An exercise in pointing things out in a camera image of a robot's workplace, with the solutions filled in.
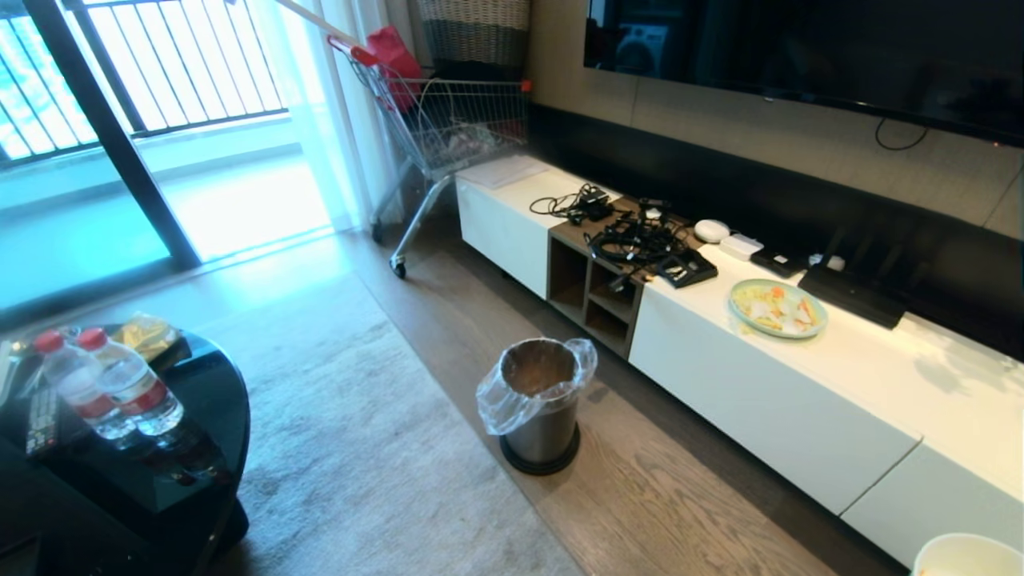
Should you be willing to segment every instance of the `plate of food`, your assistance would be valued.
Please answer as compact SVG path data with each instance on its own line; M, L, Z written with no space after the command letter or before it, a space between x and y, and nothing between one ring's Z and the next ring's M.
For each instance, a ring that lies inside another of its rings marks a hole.
M817 298L774 280L744 280L732 287L729 308L752 327L782 338L810 338L828 324Z

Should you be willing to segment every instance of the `red bag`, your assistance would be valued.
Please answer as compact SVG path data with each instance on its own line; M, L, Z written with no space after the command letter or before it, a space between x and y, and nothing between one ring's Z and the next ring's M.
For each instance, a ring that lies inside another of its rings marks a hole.
M406 43L398 36L398 31L393 26L384 27L367 37L367 49L377 56L381 64L381 75L385 78L410 78L419 80L423 78L423 69L420 63L406 48ZM395 106L400 112L406 112L420 95L419 82L401 82L389 80L391 96Z

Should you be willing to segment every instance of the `small white box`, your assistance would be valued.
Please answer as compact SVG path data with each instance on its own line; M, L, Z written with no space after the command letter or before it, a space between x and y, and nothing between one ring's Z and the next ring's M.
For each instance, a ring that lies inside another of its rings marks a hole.
M734 234L723 240L721 247L726 254L745 262L750 261L751 254L764 248L765 245L741 234Z

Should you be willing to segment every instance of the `gray carpet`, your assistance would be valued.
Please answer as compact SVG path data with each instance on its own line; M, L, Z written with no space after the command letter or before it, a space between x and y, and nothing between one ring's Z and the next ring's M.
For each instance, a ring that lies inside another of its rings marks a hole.
M251 527L210 574L582 573L354 275L195 331L252 408Z

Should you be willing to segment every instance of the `curtain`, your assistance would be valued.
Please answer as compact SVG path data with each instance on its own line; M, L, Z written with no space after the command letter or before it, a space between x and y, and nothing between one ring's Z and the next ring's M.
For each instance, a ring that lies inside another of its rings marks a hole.
M360 42L394 23L410 50L415 46L411 23L418 20L408 0L297 3ZM373 207L397 183L394 150L373 97L315 26L273 0L249 6L332 224L338 231L367 227ZM397 216L391 210L385 219Z

